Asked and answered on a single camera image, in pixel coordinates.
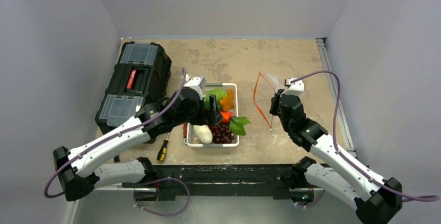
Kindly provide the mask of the white radish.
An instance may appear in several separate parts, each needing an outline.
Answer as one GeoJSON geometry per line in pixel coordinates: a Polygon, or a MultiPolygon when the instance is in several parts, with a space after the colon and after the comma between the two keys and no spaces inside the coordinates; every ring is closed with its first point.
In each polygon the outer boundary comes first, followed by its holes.
{"type": "Polygon", "coordinates": [[[203,144],[212,143],[213,134],[207,125],[194,125],[193,131],[203,144]]]}

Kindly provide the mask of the clear orange zip bag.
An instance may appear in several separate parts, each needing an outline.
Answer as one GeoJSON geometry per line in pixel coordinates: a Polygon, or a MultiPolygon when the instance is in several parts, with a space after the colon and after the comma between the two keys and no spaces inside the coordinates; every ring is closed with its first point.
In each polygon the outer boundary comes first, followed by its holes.
{"type": "Polygon", "coordinates": [[[257,110],[257,122],[261,127],[273,132],[274,116],[269,113],[271,99],[282,88],[275,75],[259,72],[255,81],[252,99],[257,110]]]}

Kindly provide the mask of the orange carrot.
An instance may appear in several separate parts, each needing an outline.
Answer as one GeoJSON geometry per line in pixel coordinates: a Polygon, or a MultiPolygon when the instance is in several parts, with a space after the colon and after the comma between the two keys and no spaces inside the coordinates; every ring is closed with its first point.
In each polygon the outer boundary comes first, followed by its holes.
{"type": "Polygon", "coordinates": [[[231,117],[234,115],[232,112],[221,112],[222,120],[221,123],[230,123],[231,117]]]}

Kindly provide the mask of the dark red grapes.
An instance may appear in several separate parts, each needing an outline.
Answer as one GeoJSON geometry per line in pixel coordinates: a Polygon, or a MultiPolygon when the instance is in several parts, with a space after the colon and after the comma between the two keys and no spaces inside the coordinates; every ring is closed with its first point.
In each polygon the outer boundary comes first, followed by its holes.
{"type": "Polygon", "coordinates": [[[209,126],[213,134],[214,144],[233,143],[235,135],[229,131],[229,123],[220,123],[216,126],[209,126]]]}

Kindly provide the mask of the green leafy vegetable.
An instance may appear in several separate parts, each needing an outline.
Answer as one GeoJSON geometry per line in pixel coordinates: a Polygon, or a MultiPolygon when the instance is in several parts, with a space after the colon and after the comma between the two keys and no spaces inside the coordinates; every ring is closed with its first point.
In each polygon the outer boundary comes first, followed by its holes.
{"type": "Polygon", "coordinates": [[[245,136],[247,134],[245,126],[248,124],[251,124],[251,121],[246,116],[231,116],[229,122],[229,131],[234,135],[245,136]]]}

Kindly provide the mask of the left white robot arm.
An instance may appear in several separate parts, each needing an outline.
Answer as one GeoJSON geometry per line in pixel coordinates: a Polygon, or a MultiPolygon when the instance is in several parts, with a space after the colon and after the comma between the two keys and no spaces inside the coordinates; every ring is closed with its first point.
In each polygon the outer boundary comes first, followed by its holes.
{"type": "Polygon", "coordinates": [[[194,88],[183,87],[172,98],[162,97],[144,105],[125,123],[100,138],[80,147],[68,149],[60,146],[53,151],[55,174],[68,202],[90,194],[104,179],[96,170],[109,159],[140,143],[169,133],[174,127],[192,125],[217,125],[222,120],[220,104],[215,96],[205,96],[194,88]]]}

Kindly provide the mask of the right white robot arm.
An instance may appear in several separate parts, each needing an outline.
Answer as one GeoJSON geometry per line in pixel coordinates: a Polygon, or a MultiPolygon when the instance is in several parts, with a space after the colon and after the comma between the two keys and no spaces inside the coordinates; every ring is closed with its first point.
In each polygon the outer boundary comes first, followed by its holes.
{"type": "Polygon", "coordinates": [[[329,169],[304,157],[293,166],[298,186],[318,186],[352,208],[362,223],[388,223],[403,207],[401,183],[373,172],[340,145],[317,122],[306,117],[298,96],[279,89],[271,99],[270,114],[278,116],[284,131],[297,146],[324,161],[329,169]]]}

